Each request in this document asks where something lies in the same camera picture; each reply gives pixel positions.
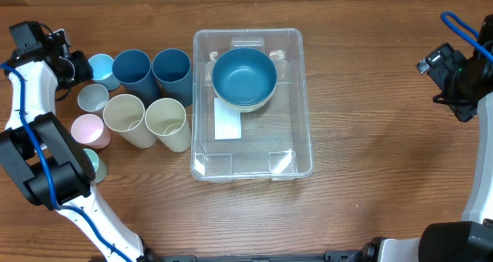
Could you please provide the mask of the light blue small cup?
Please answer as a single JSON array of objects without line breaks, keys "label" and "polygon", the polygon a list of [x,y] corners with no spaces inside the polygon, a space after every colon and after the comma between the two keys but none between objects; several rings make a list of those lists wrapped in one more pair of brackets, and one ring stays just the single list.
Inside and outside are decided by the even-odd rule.
[{"label": "light blue small cup", "polygon": [[112,72],[113,58],[107,54],[96,54],[89,59],[93,69],[93,81],[113,91],[120,86],[119,80]]}]

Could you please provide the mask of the grey small cup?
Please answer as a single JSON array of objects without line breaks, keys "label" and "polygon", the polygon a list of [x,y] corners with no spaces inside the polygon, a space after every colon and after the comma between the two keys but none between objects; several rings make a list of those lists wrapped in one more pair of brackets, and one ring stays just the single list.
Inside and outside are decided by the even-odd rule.
[{"label": "grey small cup", "polygon": [[77,103],[79,107],[87,112],[101,116],[109,101],[109,91],[100,84],[85,86],[78,94]]}]

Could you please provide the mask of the pink small cup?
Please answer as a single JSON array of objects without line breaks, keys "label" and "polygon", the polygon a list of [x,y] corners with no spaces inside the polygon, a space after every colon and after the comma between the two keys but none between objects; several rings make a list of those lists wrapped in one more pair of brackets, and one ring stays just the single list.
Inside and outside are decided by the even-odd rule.
[{"label": "pink small cup", "polygon": [[72,124],[70,132],[78,143],[94,149],[103,149],[111,141],[109,129],[102,119],[94,114],[78,117]]}]

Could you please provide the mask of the mint green small cup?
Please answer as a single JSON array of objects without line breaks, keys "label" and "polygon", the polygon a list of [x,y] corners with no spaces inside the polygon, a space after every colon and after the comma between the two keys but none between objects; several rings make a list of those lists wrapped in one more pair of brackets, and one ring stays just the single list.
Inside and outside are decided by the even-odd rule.
[{"label": "mint green small cup", "polygon": [[95,170],[95,174],[96,174],[95,181],[97,183],[101,183],[107,177],[108,174],[107,165],[102,161],[102,159],[94,150],[84,148],[84,151],[86,152]]}]

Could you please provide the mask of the dark blue bowl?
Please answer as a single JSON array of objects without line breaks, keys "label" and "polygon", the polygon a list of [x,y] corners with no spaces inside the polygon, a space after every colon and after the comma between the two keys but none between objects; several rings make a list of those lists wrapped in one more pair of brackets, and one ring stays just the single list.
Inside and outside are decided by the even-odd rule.
[{"label": "dark blue bowl", "polygon": [[273,61],[263,52],[252,48],[231,49],[222,54],[212,71],[213,88],[263,89],[277,86],[277,70]]}]

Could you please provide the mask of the cream bowl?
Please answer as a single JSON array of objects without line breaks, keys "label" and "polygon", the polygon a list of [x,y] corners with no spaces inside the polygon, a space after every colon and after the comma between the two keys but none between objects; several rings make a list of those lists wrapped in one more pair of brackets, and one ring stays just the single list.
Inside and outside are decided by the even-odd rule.
[{"label": "cream bowl", "polygon": [[224,100],[222,101],[222,103],[226,104],[227,106],[229,106],[233,109],[239,110],[241,113],[251,113],[251,112],[254,112],[254,111],[261,109],[263,106],[265,106],[267,104],[267,101],[261,102],[261,103],[258,103],[258,104],[252,105],[252,106],[237,106],[237,105],[234,105],[232,103],[226,102]]},{"label": "cream bowl", "polygon": [[227,89],[216,90],[216,96],[226,105],[243,111],[254,111],[267,104],[276,89]]}]

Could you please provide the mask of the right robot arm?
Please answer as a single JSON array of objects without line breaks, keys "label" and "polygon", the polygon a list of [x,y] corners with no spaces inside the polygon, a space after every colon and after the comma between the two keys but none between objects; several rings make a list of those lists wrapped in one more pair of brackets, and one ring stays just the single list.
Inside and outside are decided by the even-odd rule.
[{"label": "right robot arm", "polygon": [[327,261],[490,261],[492,259],[492,17],[479,29],[444,11],[441,21],[472,47],[470,57],[445,42],[416,69],[438,87],[435,104],[447,106],[461,123],[478,122],[471,186],[456,220],[431,223],[414,238],[375,237],[359,250]]}]

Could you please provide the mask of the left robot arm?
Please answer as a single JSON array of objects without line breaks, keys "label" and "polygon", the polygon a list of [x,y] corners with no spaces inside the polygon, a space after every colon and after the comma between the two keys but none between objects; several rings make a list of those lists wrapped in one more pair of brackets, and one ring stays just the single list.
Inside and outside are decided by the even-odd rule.
[{"label": "left robot arm", "polygon": [[13,88],[1,165],[24,197],[72,221],[108,261],[157,261],[104,201],[88,156],[55,116],[56,91],[92,78],[83,52],[67,42],[19,42],[1,67]]}]

